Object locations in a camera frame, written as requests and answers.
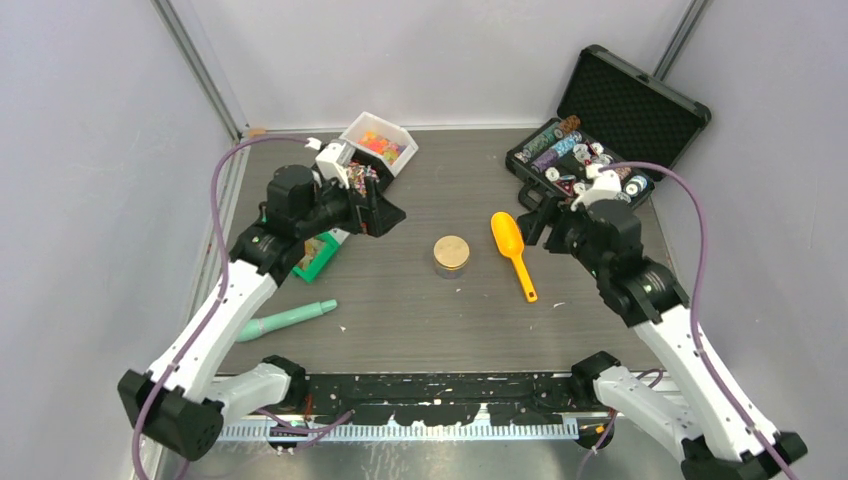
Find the orange plastic scoop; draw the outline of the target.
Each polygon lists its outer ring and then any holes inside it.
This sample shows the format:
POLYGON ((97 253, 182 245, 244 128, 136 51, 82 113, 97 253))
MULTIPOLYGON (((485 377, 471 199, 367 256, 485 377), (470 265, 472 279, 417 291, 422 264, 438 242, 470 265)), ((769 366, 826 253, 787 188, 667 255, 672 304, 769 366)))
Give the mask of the orange plastic scoop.
POLYGON ((516 220, 507 212, 495 212, 490 227, 499 253, 513 266, 525 300, 536 302, 538 294, 523 259, 525 245, 516 220))

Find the green bin with candies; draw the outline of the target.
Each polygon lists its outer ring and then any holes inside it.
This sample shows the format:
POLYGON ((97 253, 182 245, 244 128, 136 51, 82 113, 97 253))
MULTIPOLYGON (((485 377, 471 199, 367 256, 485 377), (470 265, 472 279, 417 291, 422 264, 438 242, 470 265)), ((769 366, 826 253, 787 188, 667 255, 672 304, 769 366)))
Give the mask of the green bin with candies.
POLYGON ((317 235, 305 242, 305 255, 292 272, 304 282, 311 284, 336 255, 341 244, 331 232, 317 235))

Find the gold jar lid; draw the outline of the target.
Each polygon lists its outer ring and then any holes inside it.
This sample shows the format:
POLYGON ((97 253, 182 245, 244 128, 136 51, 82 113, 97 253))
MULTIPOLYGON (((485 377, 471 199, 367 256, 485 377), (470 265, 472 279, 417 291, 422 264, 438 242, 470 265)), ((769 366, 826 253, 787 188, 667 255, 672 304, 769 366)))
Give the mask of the gold jar lid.
POLYGON ((458 266, 468 263, 471 255, 469 244, 456 235, 439 238, 433 246, 433 259, 445 265, 458 266))

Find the clear plastic jar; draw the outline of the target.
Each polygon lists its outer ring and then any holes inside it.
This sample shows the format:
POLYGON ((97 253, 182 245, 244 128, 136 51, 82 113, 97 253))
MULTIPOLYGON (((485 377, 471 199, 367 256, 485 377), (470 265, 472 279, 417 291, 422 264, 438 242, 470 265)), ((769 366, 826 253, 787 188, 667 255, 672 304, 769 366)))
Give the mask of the clear plastic jar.
POLYGON ((458 279, 467 270, 468 263, 463 263, 458 266, 450 266, 442 264, 438 261, 434 263, 436 274, 443 279, 458 279))

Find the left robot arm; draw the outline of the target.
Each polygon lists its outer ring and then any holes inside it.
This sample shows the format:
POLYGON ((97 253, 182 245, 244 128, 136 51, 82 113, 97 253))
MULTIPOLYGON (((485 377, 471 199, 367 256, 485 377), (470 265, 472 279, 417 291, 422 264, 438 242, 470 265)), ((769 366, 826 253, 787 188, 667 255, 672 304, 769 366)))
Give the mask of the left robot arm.
POLYGON ((298 412, 307 398, 305 371, 278 355, 220 384, 213 379, 248 321, 303 259, 308 240, 331 230, 380 237, 405 219, 384 196, 393 180, 391 171, 362 163, 278 169, 258 218, 238 236, 189 324, 146 371, 128 370, 119 380, 134 437, 196 461, 224 426, 261 407, 298 412))

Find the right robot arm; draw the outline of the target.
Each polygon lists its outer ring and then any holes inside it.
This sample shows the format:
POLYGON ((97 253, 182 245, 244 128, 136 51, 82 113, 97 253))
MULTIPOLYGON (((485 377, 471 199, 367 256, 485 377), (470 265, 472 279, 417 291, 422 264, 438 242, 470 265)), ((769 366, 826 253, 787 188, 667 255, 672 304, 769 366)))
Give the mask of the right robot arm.
POLYGON ((592 275, 604 304, 655 354, 687 403, 669 401, 601 351, 572 367, 577 406, 629 417, 686 479, 771 479, 807 454, 800 435, 775 427, 717 358, 674 274, 645 255, 641 221, 627 204, 601 200, 571 211, 552 200, 517 225, 526 245, 552 229, 545 249, 573 256, 592 275))

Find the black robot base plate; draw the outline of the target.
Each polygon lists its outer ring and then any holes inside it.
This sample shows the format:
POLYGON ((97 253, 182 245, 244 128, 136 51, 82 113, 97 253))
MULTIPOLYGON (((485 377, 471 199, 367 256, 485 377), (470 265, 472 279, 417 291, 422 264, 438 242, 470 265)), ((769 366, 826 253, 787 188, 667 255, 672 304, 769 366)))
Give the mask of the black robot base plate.
POLYGON ((307 393, 296 405, 275 404, 277 414, 305 414, 332 421, 350 412, 358 426, 427 427, 469 425, 486 412, 497 427, 553 425, 567 414, 603 418, 612 409, 576 389, 567 374, 415 373, 311 374, 307 393))

